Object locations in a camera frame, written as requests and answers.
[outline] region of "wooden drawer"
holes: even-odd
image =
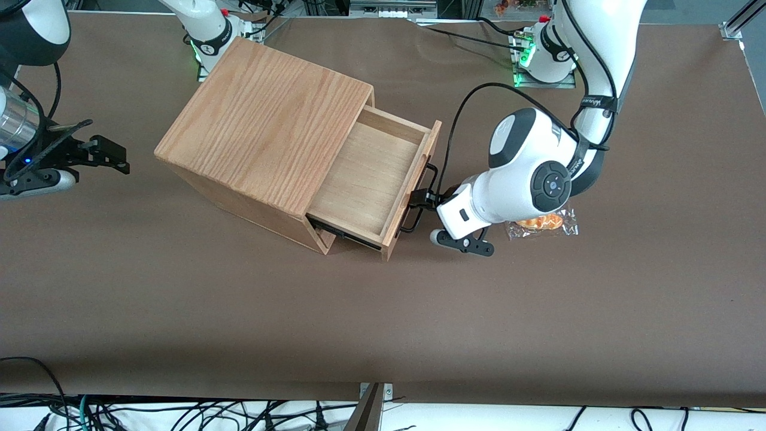
[[[380,250],[388,260],[441,122],[422,127],[365,106],[314,196],[309,221]]]
[[[441,123],[374,100],[370,84],[236,38],[155,155],[219,208],[315,252],[338,235],[388,260]]]

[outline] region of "orange pastry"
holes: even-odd
[[[564,224],[564,219],[556,214],[541,215],[537,219],[521,220],[517,225],[527,229],[558,229]]]

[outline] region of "open drawer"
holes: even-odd
[[[440,127],[440,121],[428,129],[364,106],[306,217],[388,260]]]

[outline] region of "black strap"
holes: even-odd
[[[582,98],[580,106],[608,110],[614,113],[620,111],[619,100],[611,96],[592,96],[589,94]]]
[[[591,148],[591,145],[594,144],[585,139],[582,134],[578,133],[577,148],[574,149],[572,159],[567,165],[567,171],[569,171],[569,176],[571,178],[574,178],[575,174],[579,172],[580,168],[585,164],[585,154],[588,152],[588,149]]]

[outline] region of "silver cylinder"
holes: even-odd
[[[38,110],[6,88],[0,94],[0,145],[18,150],[29,143],[40,123]]]

